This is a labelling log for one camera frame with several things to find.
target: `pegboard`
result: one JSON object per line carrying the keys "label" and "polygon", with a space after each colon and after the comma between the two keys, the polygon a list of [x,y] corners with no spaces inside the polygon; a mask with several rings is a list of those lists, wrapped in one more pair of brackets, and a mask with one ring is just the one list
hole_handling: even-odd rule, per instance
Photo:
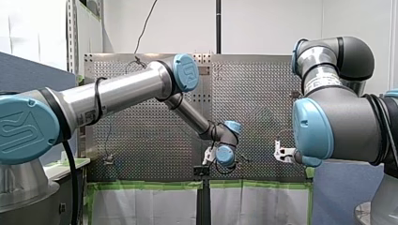
{"label": "pegboard", "polygon": [[[148,63],[171,54],[137,54]],[[293,99],[299,79],[290,73],[290,56],[195,54],[201,80],[186,100],[215,122],[237,120],[243,126],[235,172],[212,179],[256,179],[302,182],[304,169],[273,157],[280,130],[291,128]],[[142,69],[133,54],[89,54],[85,76],[116,77]],[[283,133],[282,145],[292,146]],[[202,142],[173,112],[155,99],[143,102],[87,127],[86,153],[92,158],[89,181],[187,181],[200,165],[209,142]],[[103,158],[114,155],[112,165]]]}
{"label": "pegboard", "polygon": [[212,118],[236,120],[242,125],[237,148],[236,170],[217,173],[212,179],[302,181],[300,165],[277,161],[275,139],[280,134],[283,147],[294,147],[292,91],[299,90],[299,78],[291,72],[290,56],[213,55]]}

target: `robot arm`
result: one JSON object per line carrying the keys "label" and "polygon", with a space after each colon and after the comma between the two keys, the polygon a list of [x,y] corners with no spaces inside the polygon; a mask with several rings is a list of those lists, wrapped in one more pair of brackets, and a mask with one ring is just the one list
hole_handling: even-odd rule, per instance
{"label": "robot arm", "polygon": [[207,153],[205,153],[204,164],[207,161],[217,160],[224,167],[233,168],[236,166],[235,150],[238,143],[237,136],[241,129],[239,123],[225,121],[223,124],[215,125],[206,120],[179,93],[169,97],[164,103],[169,107],[169,110],[174,111],[190,125],[202,140],[212,140],[220,143],[215,151],[207,149],[209,155],[207,156]]}
{"label": "robot arm", "polygon": [[[397,143],[392,136],[398,135],[393,132],[398,95],[360,97],[374,71],[370,48],[354,37],[337,37],[299,41],[293,53],[304,98],[293,107],[296,149],[287,149],[284,157],[309,166],[328,158],[384,162],[396,171],[390,146]],[[278,146],[281,159],[285,151]]]}
{"label": "robot arm", "polygon": [[62,92],[50,88],[1,96],[0,164],[15,165],[42,156],[52,146],[68,140],[81,126],[93,125],[102,117],[145,100],[164,101],[205,140],[221,142],[231,150],[221,165],[233,165],[237,134],[219,128],[215,137],[210,123],[189,103],[182,92],[193,90],[199,79],[194,60],[186,54],[151,62],[147,68],[113,79]]}

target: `dark blue panel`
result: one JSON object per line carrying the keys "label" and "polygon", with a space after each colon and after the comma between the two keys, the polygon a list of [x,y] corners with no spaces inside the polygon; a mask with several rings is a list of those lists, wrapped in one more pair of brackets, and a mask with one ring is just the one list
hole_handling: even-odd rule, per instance
{"label": "dark blue panel", "polygon": [[313,225],[355,224],[355,207],[373,198],[382,177],[381,166],[323,163],[315,170]]}

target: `black stand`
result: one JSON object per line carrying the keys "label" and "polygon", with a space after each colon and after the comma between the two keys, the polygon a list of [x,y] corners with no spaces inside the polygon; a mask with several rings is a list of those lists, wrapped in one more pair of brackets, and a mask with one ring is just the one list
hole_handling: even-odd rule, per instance
{"label": "black stand", "polygon": [[217,54],[222,53],[222,0],[216,0]]}
{"label": "black stand", "polygon": [[195,166],[193,174],[195,180],[203,182],[202,189],[198,189],[196,199],[196,225],[211,225],[210,168],[208,166]]}

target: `cable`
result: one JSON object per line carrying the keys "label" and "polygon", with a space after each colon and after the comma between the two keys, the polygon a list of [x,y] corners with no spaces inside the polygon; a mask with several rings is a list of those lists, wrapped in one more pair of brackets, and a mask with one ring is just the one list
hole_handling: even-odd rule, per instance
{"label": "cable", "polygon": [[152,11],[153,11],[153,9],[155,8],[157,2],[158,2],[158,0],[155,0],[155,1],[153,2],[152,8],[150,9],[148,16],[146,17],[146,20],[145,20],[145,23],[144,23],[144,28],[143,28],[143,31],[141,32],[141,35],[138,37],[137,46],[135,47],[134,54],[137,53],[138,48],[140,47],[141,38],[142,38],[143,35],[144,35],[144,32],[145,32],[145,30],[146,30],[146,25],[148,24],[149,18],[150,18],[150,16],[152,15]]}
{"label": "cable", "polygon": [[133,63],[136,63],[136,64],[140,65],[141,67],[146,68],[146,63],[142,62],[141,59],[138,56],[134,55],[134,57],[135,57],[135,60],[130,61],[129,63],[127,63],[127,65],[125,67],[125,74],[128,73],[128,68]]}
{"label": "cable", "polygon": [[77,217],[79,214],[79,185],[77,181],[77,170],[74,163],[73,153],[70,149],[68,141],[62,142],[62,145],[64,145],[65,152],[67,153],[70,167],[70,177],[72,179],[72,220],[70,224],[77,225]]}
{"label": "cable", "polygon": [[282,129],[278,132],[278,134],[276,135],[276,140],[279,140],[281,138],[281,134],[285,133],[285,132],[293,132],[293,129]]}
{"label": "cable", "polygon": [[[146,26],[147,26],[147,24],[148,24],[148,21],[149,21],[150,16],[152,15],[153,9],[154,9],[155,6],[156,6],[156,3],[158,3],[158,0],[155,0],[155,1],[153,2],[152,7],[151,7],[151,9],[150,9],[150,11],[149,11],[149,14],[148,14],[147,17],[146,17],[146,20],[145,20],[145,23],[144,23],[144,28],[143,28],[143,31],[141,32],[141,35],[138,37],[137,46],[135,47],[134,54],[136,54],[136,53],[138,52],[138,48],[140,48],[141,38],[143,37],[143,35],[144,35],[144,33],[145,33]],[[141,62],[141,59],[140,59],[137,55],[134,55],[134,57],[135,57],[135,60],[129,62],[129,63],[126,65],[125,73],[127,73],[127,68],[128,68],[129,66],[131,66],[131,64],[133,64],[133,63],[136,63],[136,64],[140,65],[141,67],[146,68],[146,63]]]}
{"label": "cable", "polygon": [[369,101],[371,104],[371,107],[375,113],[375,117],[377,118],[377,121],[380,126],[380,132],[382,135],[382,143],[381,143],[381,150],[378,152],[377,158],[374,162],[372,162],[372,165],[378,165],[383,160],[386,158],[390,147],[394,156],[395,164],[398,167],[398,153],[395,145],[395,141],[392,137],[392,132],[390,129],[390,122],[386,113],[386,110],[384,109],[382,102],[379,97],[375,95],[364,95],[366,99]]}
{"label": "cable", "polygon": [[92,126],[92,125],[97,124],[97,122],[101,119],[102,114],[103,114],[103,112],[102,112],[102,104],[100,102],[100,91],[99,91],[100,81],[103,81],[103,80],[107,80],[107,78],[98,77],[97,80],[96,80],[96,83],[94,84],[94,91],[95,91],[94,99],[95,99],[95,103],[97,105],[98,115],[97,115],[96,119],[94,119],[91,123],[88,124],[88,126]]}

